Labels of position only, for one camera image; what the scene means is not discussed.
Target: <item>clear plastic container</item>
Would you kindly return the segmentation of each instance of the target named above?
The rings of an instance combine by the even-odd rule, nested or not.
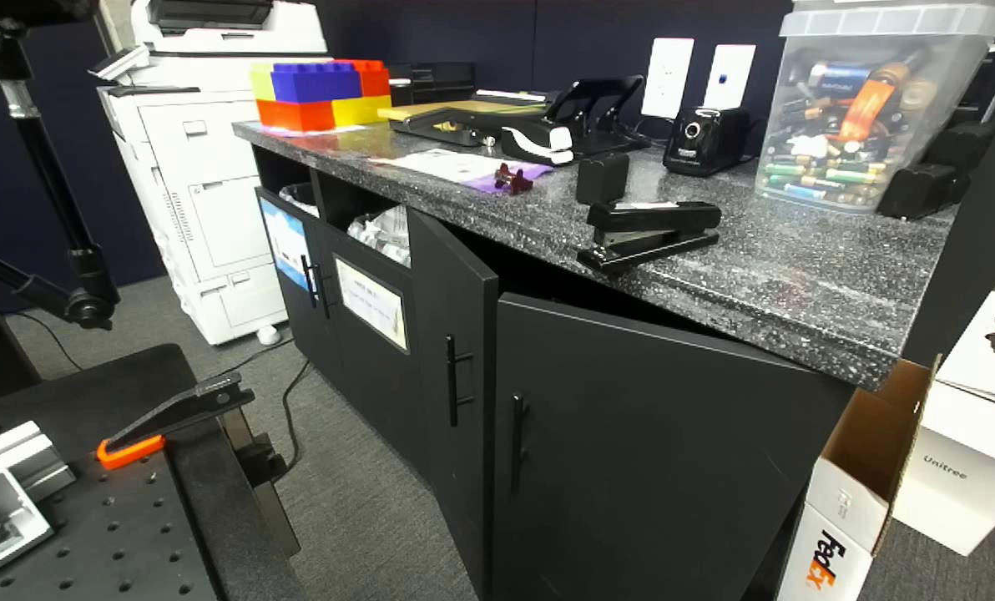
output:
[[[759,190],[876,209],[966,95],[995,41],[995,7],[796,8],[780,37]]]

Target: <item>cardboard box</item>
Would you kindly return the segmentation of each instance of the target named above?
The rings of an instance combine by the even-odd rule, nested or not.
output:
[[[854,390],[811,470],[780,601],[859,597],[893,523],[929,379],[924,367],[898,363],[878,390]]]
[[[935,375],[894,516],[966,558],[995,532],[995,292]]]

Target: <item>printer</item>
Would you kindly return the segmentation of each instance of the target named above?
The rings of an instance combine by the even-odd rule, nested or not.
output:
[[[256,121],[254,62],[326,61],[315,4],[137,0],[134,44],[95,69],[175,292],[208,345],[287,321],[254,199],[256,163],[232,123]]]

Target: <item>speckled gray countertop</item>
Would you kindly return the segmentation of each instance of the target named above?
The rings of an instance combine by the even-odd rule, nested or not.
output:
[[[720,240],[607,280],[575,260],[590,240],[587,207],[575,203],[575,166],[538,181],[523,198],[486,198],[377,163],[377,156],[435,149],[388,125],[283,132],[238,123],[238,132],[848,385],[878,385],[893,369],[953,222],[953,215],[905,222],[761,199],[752,171],[710,181],[673,176],[653,149],[642,149],[632,152],[629,199],[710,199],[723,214]]]

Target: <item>floor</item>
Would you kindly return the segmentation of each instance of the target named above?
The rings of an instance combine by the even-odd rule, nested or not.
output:
[[[46,325],[80,363],[177,340],[195,375],[205,378],[260,349],[254,340],[208,348],[177,311],[167,280],[125,287],[111,332],[86,332],[50,316]],[[10,316],[10,327],[42,378],[73,369],[36,325]],[[279,390],[302,363],[303,357],[287,345],[239,369],[245,385],[256,390],[248,407],[254,430],[272,434],[283,455]],[[303,456],[283,477],[279,496],[302,536],[295,572],[303,592],[317,601],[475,601],[431,493],[315,369],[295,390],[295,420]],[[966,559],[894,523],[861,597],[995,601],[995,534]]]

